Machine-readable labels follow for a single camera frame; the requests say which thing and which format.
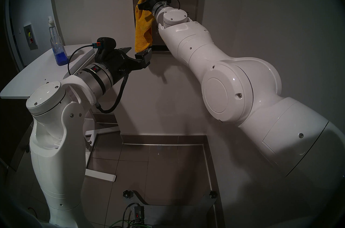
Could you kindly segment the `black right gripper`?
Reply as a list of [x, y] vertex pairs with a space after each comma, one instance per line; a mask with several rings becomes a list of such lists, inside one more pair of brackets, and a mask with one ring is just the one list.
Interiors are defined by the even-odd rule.
[[153, 11], [154, 6], [157, 3], [164, 2], [164, 0], [146, 0], [142, 3], [137, 4], [138, 10]]

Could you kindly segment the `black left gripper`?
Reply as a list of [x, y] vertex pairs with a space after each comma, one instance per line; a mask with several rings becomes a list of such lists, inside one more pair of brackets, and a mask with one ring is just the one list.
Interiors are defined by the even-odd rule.
[[107, 68], [112, 76], [112, 85], [117, 83], [125, 74], [135, 70], [141, 70], [150, 65], [152, 58], [152, 49], [146, 49], [136, 53], [135, 59], [127, 56], [131, 47], [118, 49], [98, 49], [95, 56], [95, 62], [102, 64]]

